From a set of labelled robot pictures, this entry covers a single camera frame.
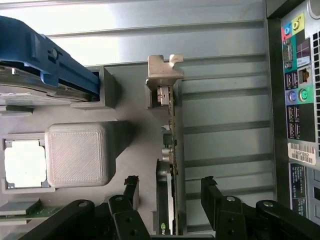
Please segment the open grey PC case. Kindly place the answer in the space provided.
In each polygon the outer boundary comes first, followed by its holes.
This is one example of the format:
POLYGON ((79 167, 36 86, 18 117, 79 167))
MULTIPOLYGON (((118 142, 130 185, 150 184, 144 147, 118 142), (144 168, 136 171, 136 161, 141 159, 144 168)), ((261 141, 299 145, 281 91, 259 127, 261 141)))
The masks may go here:
POLYGON ((276 199, 320 225, 320 0, 265 0, 276 199))

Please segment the green RAM stick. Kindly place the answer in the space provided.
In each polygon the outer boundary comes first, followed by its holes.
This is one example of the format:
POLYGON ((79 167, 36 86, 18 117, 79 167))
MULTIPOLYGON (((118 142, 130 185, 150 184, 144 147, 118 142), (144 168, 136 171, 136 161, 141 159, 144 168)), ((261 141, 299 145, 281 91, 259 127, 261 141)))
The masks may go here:
POLYGON ((45 205, 39 198, 13 199, 0 206, 0 225, 14 222, 27 224, 35 219, 47 219, 64 206, 45 205))

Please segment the grey printed parts rack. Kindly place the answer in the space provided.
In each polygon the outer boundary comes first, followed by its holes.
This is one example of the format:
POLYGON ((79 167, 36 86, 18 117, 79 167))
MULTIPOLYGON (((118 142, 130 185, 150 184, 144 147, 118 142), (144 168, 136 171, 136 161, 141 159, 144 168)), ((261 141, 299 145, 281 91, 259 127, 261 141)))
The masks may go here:
POLYGON ((29 116, 0 116, 0 178, 5 176, 4 152, 1 140, 9 134, 43 133, 59 123, 107 122, 127 120, 137 124, 139 133, 116 159, 116 173, 104 186, 59 188, 54 192, 35 194, 47 206, 63 206, 77 199, 100 204, 106 197, 121 194, 128 176, 139 177, 138 212, 147 230, 154 232, 153 213, 157 208, 156 164, 162 155, 161 128, 167 124, 166 109, 147 109, 145 81, 146 65, 109 66, 122 88, 121 100, 115 109, 75 109, 68 105, 38 106, 29 116))

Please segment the silver CPU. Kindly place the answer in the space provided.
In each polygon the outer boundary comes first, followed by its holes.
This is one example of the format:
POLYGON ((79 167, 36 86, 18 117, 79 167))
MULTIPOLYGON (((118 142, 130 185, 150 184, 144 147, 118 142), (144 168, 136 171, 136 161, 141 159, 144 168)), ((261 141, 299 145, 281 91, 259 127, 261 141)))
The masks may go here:
POLYGON ((5 187, 13 189, 48 188, 44 144, 39 139, 4 141, 5 187))

